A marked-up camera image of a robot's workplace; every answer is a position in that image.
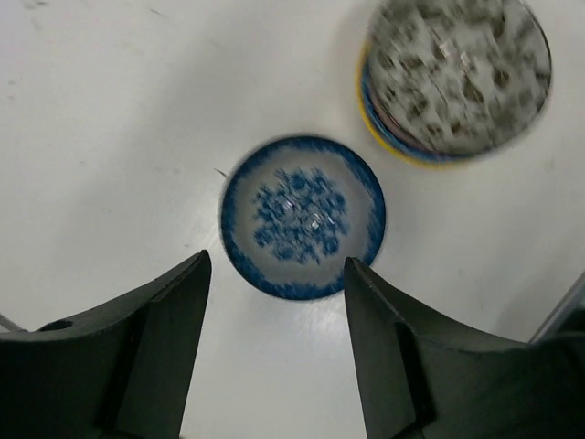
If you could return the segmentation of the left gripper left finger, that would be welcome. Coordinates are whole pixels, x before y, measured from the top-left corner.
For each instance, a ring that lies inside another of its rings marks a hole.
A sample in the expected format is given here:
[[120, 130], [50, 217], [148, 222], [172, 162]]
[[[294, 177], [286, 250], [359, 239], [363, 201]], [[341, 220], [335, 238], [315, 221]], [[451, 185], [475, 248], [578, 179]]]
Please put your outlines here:
[[4, 438], [177, 438], [207, 307], [199, 252], [152, 282], [1, 336]]

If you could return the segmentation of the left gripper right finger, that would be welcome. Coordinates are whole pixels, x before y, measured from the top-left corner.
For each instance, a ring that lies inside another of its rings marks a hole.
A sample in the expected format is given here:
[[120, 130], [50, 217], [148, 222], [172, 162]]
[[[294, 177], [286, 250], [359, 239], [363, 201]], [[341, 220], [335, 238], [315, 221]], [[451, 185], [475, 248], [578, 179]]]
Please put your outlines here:
[[460, 323], [355, 258], [344, 268], [370, 438], [581, 438], [584, 336], [517, 342]]

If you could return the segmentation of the blue floral small bowl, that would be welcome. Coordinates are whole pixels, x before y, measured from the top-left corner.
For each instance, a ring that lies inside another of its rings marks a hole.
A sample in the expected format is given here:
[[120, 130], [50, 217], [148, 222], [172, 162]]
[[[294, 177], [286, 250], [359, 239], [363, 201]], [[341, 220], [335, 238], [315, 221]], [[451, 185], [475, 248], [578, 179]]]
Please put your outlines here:
[[342, 291], [346, 258], [371, 264], [386, 225], [383, 191], [367, 162], [309, 134], [271, 140], [246, 156], [218, 209], [235, 270], [263, 293], [293, 301]]

